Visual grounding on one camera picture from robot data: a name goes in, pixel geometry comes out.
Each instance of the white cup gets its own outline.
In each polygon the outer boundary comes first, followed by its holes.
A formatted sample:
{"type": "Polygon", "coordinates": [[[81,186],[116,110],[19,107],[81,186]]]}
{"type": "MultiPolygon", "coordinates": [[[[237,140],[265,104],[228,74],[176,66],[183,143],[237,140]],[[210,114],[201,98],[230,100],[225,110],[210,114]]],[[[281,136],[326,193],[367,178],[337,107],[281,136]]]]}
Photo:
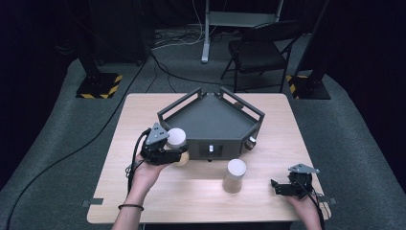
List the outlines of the white cup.
{"type": "Polygon", "coordinates": [[[227,165],[227,173],[223,179],[223,189],[230,194],[238,193],[241,190],[242,177],[246,171],[247,167],[242,160],[231,160],[227,165]]]}

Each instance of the robotic hand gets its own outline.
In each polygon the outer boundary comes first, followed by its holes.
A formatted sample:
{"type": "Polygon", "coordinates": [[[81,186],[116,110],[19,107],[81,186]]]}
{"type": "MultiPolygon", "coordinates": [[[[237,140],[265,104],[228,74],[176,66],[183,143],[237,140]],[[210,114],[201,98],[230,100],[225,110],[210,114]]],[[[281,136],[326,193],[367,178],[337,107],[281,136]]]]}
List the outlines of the robotic hand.
{"type": "Polygon", "coordinates": [[[165,165],[179,162],[182,153],[188,150],[188,146],[180,149],[164,149],[168,137],[168,133],[155,123],[141,149],[141,155],[148,164],[165,165]]]}
{"type": "Polygon", "coordinates": [[[277,195],[282,196],[297,196],[299,199],[313,192],[311,181],[312,173],[319,173],[317,169],[313,169],[304,164],[298,164],[288,169],[290,184],[279,184],[271,179],[271,185],[275,188],[277,195]]]}
{"type": "Polygon", "coordinates": [[[164,149],[164,146],[168,141],[168,137],[168,133],[158,123],[155,123],[152,128],[145,130],[138,138],[132,155],[131,165],[125,169],[126,177],[128,178],[128,193],[131,190],[134,173],[142,163],[147,162],[148,164],[158,166],[178,162],[182,156],[182,153],[188,150],[187,145],[179,149],[164,149]],[[144,160],[136,162],[135,156],[137,155],[138,145],[140,144],[143,136],[147,136],[140,152],[144,160]]]}

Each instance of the wooden table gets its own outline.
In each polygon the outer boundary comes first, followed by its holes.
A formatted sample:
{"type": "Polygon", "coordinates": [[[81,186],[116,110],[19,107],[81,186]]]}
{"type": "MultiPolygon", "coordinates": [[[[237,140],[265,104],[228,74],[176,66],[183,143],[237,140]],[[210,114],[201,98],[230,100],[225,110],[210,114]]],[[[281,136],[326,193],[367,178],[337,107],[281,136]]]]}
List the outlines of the wooden table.
{"type": "MultiPolygon", "coordinates": [[[[265,113],[257,145],[239,158],[247,166],[242,189],[229,194],[222,188],[228,161],[189,161],[170,165],[162,172],[147,195],[141,223],[199,223],[298,220],[283,196],[276,195],[270,179],[289,182],[289,167],[298,163],[313,167],[301,132],[284,94],[237,94],[265,113]]],[[[127,96],[94,198],[102,205],[91,205],[91,223],[112,223],[117,206],[126,197],[124,169],[131,163],[135,143],[141,133],[158,122],[157,112],[184,94],[130,94],[127,96]]],[[[313,174],[313,187],[323,193],[313,174]]],[[[329,208],[322,206],[325,219],[329,208]]]]}

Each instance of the power cord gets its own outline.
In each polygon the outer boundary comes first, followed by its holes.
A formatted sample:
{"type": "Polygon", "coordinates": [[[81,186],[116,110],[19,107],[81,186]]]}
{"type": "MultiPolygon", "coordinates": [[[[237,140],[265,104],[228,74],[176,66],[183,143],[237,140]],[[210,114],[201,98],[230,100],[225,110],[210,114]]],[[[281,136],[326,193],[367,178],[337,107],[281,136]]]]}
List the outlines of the power cord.
{"type": "Polygon", "coordinates": [[[153,72],[155,72],[155,77],[153,78],[152,82],[149,84],[147,90],[144,93],[147,93],[149,91],[150,87],[155,83],[155,80],[158,78],[158,73],[156,73],[156,63],[154,63],[153,72]]]}
{"type": "MultiPolygon", "coordinates": [[[[224,2],[224,5],[223,5],[223,10],[224,10],[224,11],[225,11],[226,6],[227,6],[227,1],[228,1],[228,0],[226,0],[226,1],[224,2]]],[[[174,45],[193,45],[193,44],[196,44],[196,43],[199,43],[199,42],[204,41],[204,38],[201,39],[201,37],[203,36],[203,23],[200,21],[200,17],[199,17],[199,15],[198,15],[198,13],[197,13],[197,9],[196,9],[196,5],[194,4],[194,0],[192,0],[192,4],[193,4],[194,13],[195,13],[196,18],[197,18],[197,21],[198,21],[198,25],[199,25],[199,27],[200,27],[199,38],[198,38],[196,41],[193,41],[193,42],[186,42],[183,38],[186,37],[186,35],[190,35],[190,34],[192,33],[192,32],[189,32],[189,33],[187,33],[187,34],[184,34],[183,36],[174,37],[174,39],[178,38],[178,39],[175,40],[175,41],[181,41],[182,43],[174,43],[174,44],[161,45],[161,46],[158,46],[158,47],[153,47],[153,48],[151,48],[151,50],[156,50],[156,49],[160,49],[160,48],[164,48],[164,47],[168,47],[168,46],[174,46],[174,45]]],[[[209,33],[209,35],[211,35],[211,34],[214,32],[215,28],[217,28],[217,26],[215,26],[215,27],[212,29],[212,31],[209,33]]]]}
{"type": "Polygon", "coordinates": [[[155,36],[160,36],[159,38],[155,38],[155,42],[153,45],[152,50],[167,47],[170,45],[192,45],[195,43],[188,43],[185,40],[186,39],[191,39],[195,36],[198,36],[198,39],[200,39],[201,34],[196,34],[195,31],[190,30],[189,32],[183,32],[181,35],[175,35],[175,36],[170,36],[168,35],[170,32],[157,32],[155,33],[155,36]]]}
{"type": "Polygon", "coordinates": [[[59,164],[60,162],[68,159],[69,157],[77,154],[78,152],[80,152],[81,150],[84,150],[86,147],[88,147],[90,144],[92,144],[101,134],[102,132],[105,130],[105,128],[107,127],[107,125],[111,122],[111,120],[113,119],[114,115],[116,114],[116,111],[119,109],[120,105],[122,104],[125,95],[128,93],[128,90],[130,88],[130,86],[132,85],[132,83],[137,79],[137,77],[140,75],[141,71],[143,70],[145,64],[143,64],[140,68],[140,70],[137,72],[137,74],[134,76],[134,78],[132,79],[131,83],[128,85],[128,87],[126,88],[124,95],[122,96],[122,98],[120,99],[120,102],[118,103],[118,105],[116,106],[116,108],[114,109],[113,113],[110,115],[110,117],[108,118],[107,122],[104,124],[104,126],[101,128],[101,130],[96,134],[95,137],[93,137],[89,142],[87,142],[86,144],[84,144],[82,147],[78,148],[77,150],[67,154],[66,156],[58,159],[56,162],[54,162],[53,164],[51,164],[50,166],[48,166],[47,168],[45,168],[43,171],[41,171],[39,174],[37,174],[25,187],[24,189],[21,191],[21,193],[18,195],[17,199],[15,200],[14,204],[11,207],[11,210],[9,212],[9,216],[7,218],[7,223],[6,223],[6,229],[10,229],[10,224],[11,224],[11,217],[12,214],[14,212],[15,207],[17,206],[18,201],[20,200],[20,198],[25,194],[25,192],[30,188],[30,186],[45,172],[47,172],[49,169],[51,169],[53,166],[59,164]]]}
{"type": "Polygon", "coordinates": [[[170,72],[168,71],[168,67],[165,66],[163,63],[161,63],[161,62],[157,59],[157,57],[152,53],[152,51],[150,52],[150,54],[151,54],[152,58],[155,60],[155,62],[158,64],[158,67],[159,67],[162,71],[164,71],[164,72],[167,73],[168,75],[170,75],[170,76],[172,76],[172,77],[175,77],[175,78],[177,78],[177,79],[184,80],[184,81],[198,82],[198,83],[206,83],[206,84],[232,86],[231,84],[223,84],[223,83],[210,82],[210,81],[203,81],[203,80],[191,80],[191,79],[186,79],[186,78],[183,78],[183,77],[174,75],[174,74],[172,74],[172,73],[170,73],[170,72]]]}
{"type": "Polygon", "coordinates": [[[135,162],[135,157],[137,156],[137,149],[138,146],[140,145],[140,141],[144,136],[148,136],[151,132],[151,128],[148,128],[145,130],[143,133],[141,133],[140,137],[137,140],[137,143],[135,144],[134,151],[132,152],[132,159],[131,159],[131,165],[125,169],[126,172],[126,177],[128,178],[128,183],[127,183],[127,193],[129,194],[129,191],[131,190],[132,187],[132,179],[134,178],[134,173],[138,169],[138,167],[141,166],[141,164],[144,163],[144,160],[136,163],[135,162]]]}

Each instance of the table leg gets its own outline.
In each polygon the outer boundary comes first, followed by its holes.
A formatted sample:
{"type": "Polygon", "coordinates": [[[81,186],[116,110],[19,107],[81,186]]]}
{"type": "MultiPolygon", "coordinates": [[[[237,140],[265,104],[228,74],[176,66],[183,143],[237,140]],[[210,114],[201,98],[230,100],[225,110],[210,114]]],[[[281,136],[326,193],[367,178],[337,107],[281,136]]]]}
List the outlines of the table leg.
{"type": "Polygon", "coordinates": [[[209,17],[210,17],[210,0],[206,0],[206,14],[205,14],[205,34],[204,34],[204,45],[202,54],[202,63],[206,64],[209,62],[209,51],[210,51],[210,38],[209,38],[209,17]]]}
{"type": "Polygon", "coordinates": [[[279,22],[279,19],[281,17],[282,6],[283,0],[280,0],[278,3],[277,11],[275,12],[275,22],[279,22]]]}

